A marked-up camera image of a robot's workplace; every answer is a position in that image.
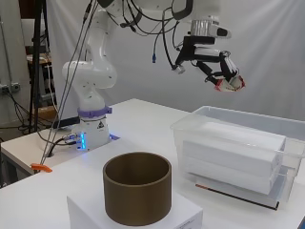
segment wall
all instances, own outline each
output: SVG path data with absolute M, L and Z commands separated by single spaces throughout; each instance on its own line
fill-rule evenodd
M 61 68 L 70 60 L 88 1 L 49 0 L 49 23 L 56 91 L 61 96 Z M 228 50 L 240 68 L 247 87 L 240 93 L 216 92 L 204 83 L 205 76 L 190 64 L 187 72 L 171 71 L 159 40 L 157 63 L 152 63 L 154 36 L 141 37 L 112 23 L 108 55 L 118 71 L 117 84 L 102 91 L 108 104 L 139 98 L 191 112 L 211 105 L 245 112 L 305 120 L 305 1 L 223 0 L 221 25 L 233 38 L 217 41 L 216 48 Z M 147 31 L 153 24 L 144 21 Z M 179 25 L 176 42 L 190 29 Z M 171 49 L 176 59 L 177 52 Z M 76 115 L 72 92 L 66 116 Z
M 30 78 L 23 43 L 18 0 L 0 0 L 0 15 L 4 22 L 4 36 L 9 51 L 12 81 L 21 84 L 21 91 L 15 95 L 15 98 L 21 105 L 28 108 L 30 102 Z M 10 83 L 7 61 L 4 53 L 3 36 L 0 34 L 0 80 L 2 84 Z M 0 124 L 10 123 L 16 119 L 10 98 L 0 95 Z

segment white robotic arm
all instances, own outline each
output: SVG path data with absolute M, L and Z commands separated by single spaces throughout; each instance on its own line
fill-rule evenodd
M 106 114 L 112 110 L 96 91 L 113 87 L 117 79 L 116 70 L 105 52 L 108 20 L 109 16 L 104 10 L 99 10 L 92 20 L 87 45 L 91 61 L 79 61 L 78 64 L 77 61 L 72 61 L 63 67 L 64 77 L 71 82 L 77 66 L 72 85 L 78 96 L 80 124 L 72 132 L 80 135 L 77 148 L 82 151 L 95 149 L 110 141 Z
M 88 50 L 91 61 L 66 63 L 63 75 L 71 82 L 71 76 L 77 67 L 73 87 L 79 98 L 78 113 L 80 125 L 73 130 L 82 136 L 78 149 L 91 150 L 107 144 L 110 141 L 106 123 L 106 114 L 111 110 L 105 106 L 104 99 L 96 89 L 111 88 L 117 78 L 113 65 L 105 54 L 105 44 L 108 36 L 109 17 L 122 28 L 130 27 L 135 31 L 139 21 L 145 16 L 142 9 L 163 11 L 171 9 L 173 18 L 170 21 L 191 22 L 191 31 L 183 41 L 183 47 L 174 64 L 169 58 L 172 69 L 183 73 L 184 61 L 196 61 L 193 64 L 207 75 L 206 81 L 214 83 L 221 92 L 236 92 L 245 84 L 239 70 L 229 58 L 229 52 L 208 49 L 216 38 L 230 38 L 231 33 L 219 27 L 220 0 L 97 0 L 103 10 L 99 10 L 92 20 Z M 220 72 L 214 71 L 206 63 L 219 63 Z

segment table surface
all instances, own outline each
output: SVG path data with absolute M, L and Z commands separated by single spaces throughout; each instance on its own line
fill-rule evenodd
M 1 226 L 69 229 L 67 195 L 100 185 L 103 165 L 110 158 L 145 151 L 160 154 L 171 162 L 173 187 L 203 208 L 203 228 L 297 228 L 305 216 L 302 177 L 295 180 L 289 202 L 281 203 L 277 212 L 183 183 L 177 173 L 170 126 L 187 114 L 136 99 L 114 105 L 108 124 L 112 134 L 121 139 L 53 166 L 50 174 L 40 173 L 0 190 Z

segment white box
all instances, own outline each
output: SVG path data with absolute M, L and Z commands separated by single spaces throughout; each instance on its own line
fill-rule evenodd
M 264 149 L 281 150 L 285 136 L 213 122 L 200 126 L 200 131 L 205 137 L 183 142 L 184 156 L 259 177 L 271 177 L 282 163 L 282 154 Z
M 104 206 L 103 188 L 88 188 L 68 196 L 71 229 L 201 229 L 202 209 L 173 192 L 171 212 L 155 224 L 130 227 L 111 220 Z
M 272 190 L 280 169 L 280 165 L 277 166 L 277 169 L 274 170 L 271 177 L 258 177 L 186 156 L 185 165 L 185 171 L 187 173 L 219 180 L 265 195 L 269 195 Z

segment cardboard tube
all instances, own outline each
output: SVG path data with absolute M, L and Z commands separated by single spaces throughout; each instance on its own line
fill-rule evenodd
M 164 157 L 131 153 L 103 169 L 105 208 L 114 221 L 145 226 L 160 221 L 172 207 L 172 165 Z

